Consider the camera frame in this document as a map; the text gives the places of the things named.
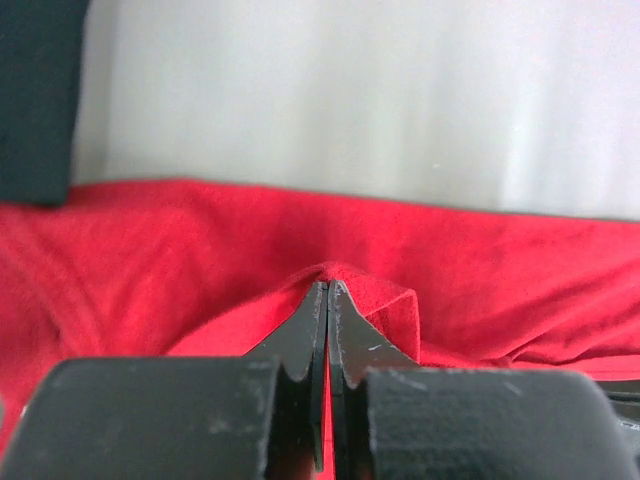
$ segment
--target red towel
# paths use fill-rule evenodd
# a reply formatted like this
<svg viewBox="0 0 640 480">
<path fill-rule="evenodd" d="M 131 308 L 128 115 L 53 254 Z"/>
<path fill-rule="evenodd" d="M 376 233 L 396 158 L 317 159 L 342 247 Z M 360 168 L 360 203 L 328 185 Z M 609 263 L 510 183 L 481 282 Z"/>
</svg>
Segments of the red towel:
<svg viewBox="0 0 640 480">
<path fill-rule="evenodd" d="M 640 378 L 639 224 L 190 181 L 81 187 L 59 210 L 0 207 L 0 452 L 57 362 L 240 355 L 331 278 L 423 365 Z"/>
</svg>

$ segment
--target gray surface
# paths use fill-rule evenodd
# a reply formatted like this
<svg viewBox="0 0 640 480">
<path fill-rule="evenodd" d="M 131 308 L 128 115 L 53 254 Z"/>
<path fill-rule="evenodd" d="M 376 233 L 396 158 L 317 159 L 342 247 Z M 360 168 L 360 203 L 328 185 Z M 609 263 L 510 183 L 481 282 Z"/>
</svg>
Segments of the gray surface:
<svg viewBox="0 0 640 480">
<path fill-rule="evenodd" d="M 94 0 L 78 182 L 640 219 L 633 0 Z"/>
</svg>

